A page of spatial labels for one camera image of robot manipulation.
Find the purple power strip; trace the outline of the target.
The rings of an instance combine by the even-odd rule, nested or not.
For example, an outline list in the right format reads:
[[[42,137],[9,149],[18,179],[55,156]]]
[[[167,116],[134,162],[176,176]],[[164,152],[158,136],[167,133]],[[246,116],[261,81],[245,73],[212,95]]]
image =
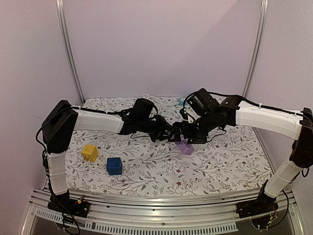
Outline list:
[[[175,144],[178,150],[184,155],[190,156],[195,151],[194,147],[188,144],[186,140],[176,141]]]

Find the blue cube socket adapter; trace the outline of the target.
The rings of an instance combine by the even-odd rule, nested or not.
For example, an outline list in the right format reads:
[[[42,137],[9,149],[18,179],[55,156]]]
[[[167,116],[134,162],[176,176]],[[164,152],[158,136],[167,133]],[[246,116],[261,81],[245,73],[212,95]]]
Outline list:
[[[106,170],[109,175],[122,175],[122,161],[120,158],[107,158]]]

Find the yellow cube socket adapter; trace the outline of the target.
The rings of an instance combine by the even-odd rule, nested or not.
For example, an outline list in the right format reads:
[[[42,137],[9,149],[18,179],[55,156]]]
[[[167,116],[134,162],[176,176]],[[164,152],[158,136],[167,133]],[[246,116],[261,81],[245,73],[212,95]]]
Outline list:
[[[81,154],[86,161],[95,162],[99,152],[95,145],[86,144],[81,151]]]

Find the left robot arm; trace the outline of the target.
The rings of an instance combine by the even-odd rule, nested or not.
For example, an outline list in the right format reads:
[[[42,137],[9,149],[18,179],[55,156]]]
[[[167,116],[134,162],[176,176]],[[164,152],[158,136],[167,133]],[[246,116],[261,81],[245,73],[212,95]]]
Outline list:
[[[151,112],[153,102],[139,98],[133,107],[115,112],[105,112],[72,106],[61,100],[43,121],[38,143],[44,148],[43,166],[48,178],[49,191],[54,205],[61,212],[69,212],[73,203],[66,183],[65,156],[71,137],[76,130],[105,131],[118,135],[146,133],[151,141],[168,140],[173,131],[166,119]]]

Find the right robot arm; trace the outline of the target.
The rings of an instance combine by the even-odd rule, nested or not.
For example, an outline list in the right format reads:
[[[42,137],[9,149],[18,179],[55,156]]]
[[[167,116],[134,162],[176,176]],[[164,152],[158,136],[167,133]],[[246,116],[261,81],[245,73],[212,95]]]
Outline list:
[[[288,111],[254,104],[238,95],[227,96],[219,103],[204,90],[191,94],[185,100],[199,118],[193,122],[175,122],[169,140],[188,143],[207,143],[208,133],[215,128],[249,126],[275,132],[294,142],[290,157],[270,177],[253,202],[256,213],[271,207],[278,194],[305,168],[313,165],[313,115],[309,108]]]

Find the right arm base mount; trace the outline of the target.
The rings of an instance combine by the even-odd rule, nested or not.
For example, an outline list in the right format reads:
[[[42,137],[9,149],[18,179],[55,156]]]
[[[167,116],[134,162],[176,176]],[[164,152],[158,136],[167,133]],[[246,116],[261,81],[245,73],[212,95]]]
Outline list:
[[[278,209],[276,198],[267,196],[263,191],[256,199],[239,202],[236,204],[236,213],[240,218],[255,216]]]

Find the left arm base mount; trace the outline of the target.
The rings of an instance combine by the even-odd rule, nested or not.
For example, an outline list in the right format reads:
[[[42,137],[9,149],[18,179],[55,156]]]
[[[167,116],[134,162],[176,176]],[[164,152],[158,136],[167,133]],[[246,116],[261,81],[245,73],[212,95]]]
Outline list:
[[[86,218],[89,213],[90,203],[81,198],[71,199],[68,193],[64,193],[51,195],[47,207],[56,212]]]

